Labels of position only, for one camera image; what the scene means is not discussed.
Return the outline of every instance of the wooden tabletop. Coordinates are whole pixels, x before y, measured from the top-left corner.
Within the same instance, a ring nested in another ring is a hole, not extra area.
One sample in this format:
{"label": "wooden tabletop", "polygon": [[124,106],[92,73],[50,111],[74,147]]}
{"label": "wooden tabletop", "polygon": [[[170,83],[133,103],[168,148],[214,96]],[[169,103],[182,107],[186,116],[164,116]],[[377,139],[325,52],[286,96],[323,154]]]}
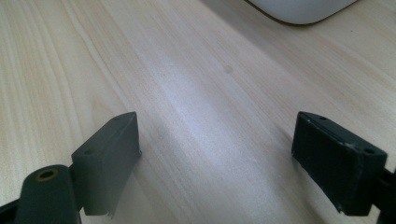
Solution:
{"label": "wooden tabletop", "polygon": [[136,111],[143,158],[114,220],[375,223],[338,214],[290,155],[298,111],[396,166],[396,2],[293,26],[243,0],[0,2],[0,204],[109,119]]}

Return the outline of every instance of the screw hole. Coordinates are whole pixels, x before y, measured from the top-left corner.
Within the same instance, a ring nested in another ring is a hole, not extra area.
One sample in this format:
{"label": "screw hole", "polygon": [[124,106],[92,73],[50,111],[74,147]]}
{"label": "screw hole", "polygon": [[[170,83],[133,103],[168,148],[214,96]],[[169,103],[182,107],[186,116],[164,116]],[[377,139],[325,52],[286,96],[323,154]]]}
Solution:
{"label": "screw hole", "polygon": [[371,155],[375,154],[375,152],[372,149],[370,149],[370,148],[365,148],[364,152],[367,153],[367,154],[371,154]]}
{"label": "screw hole", "polygon": [[85,155],[91,155],[93,154],[93,150],[92,149],[88,149],[84,152]]}
{"label": "screw hole", "polygon": [[53,177],[55,177],[57,174],[58,174],[57,169],[45,170],[45,171],[41,172],[40,174],[38,174],[35,177],[35,180],[38,182],[48,181],[48,180],[51,180]]}

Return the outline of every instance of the table surface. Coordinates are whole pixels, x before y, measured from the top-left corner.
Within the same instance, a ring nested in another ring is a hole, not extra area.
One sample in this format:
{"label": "table surface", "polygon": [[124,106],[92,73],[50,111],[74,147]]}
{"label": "table surface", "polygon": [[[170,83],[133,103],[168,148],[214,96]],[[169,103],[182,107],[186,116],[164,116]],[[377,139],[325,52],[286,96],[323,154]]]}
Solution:
{"label": "table surface", "polygon": [[84,223],[375,223],[335,211],[290,155],[298,111],[396,165],[396,2],[274,21],[243,0],[0,2],[0,204],[112,117],[143,158],[116,217]]}

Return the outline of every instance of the wooden table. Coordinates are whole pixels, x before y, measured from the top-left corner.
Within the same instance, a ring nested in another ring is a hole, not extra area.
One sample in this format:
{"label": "wooden table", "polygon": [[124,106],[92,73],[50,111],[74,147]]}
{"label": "wooden table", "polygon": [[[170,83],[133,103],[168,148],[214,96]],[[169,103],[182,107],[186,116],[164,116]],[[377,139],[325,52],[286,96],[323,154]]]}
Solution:
{"label": "wooden table", "polygon": [[0,2],[0,204],[110,118],[143,158],[113,221],[375,223],[339,215],[291,157],[298,111],[396,165],[396,2],[292,26],[243,0]]}

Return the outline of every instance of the white rounded object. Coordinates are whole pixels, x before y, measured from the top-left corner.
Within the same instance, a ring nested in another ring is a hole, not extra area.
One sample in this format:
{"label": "white rounded object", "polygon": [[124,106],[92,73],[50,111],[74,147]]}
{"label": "white rounded object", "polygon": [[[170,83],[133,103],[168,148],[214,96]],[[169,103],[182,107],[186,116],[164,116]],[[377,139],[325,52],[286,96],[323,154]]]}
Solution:
{"label": "white rounded object", "polygon": [[321,21],[356,0],[250,0],[250,2],[278,20],[308,24]]}

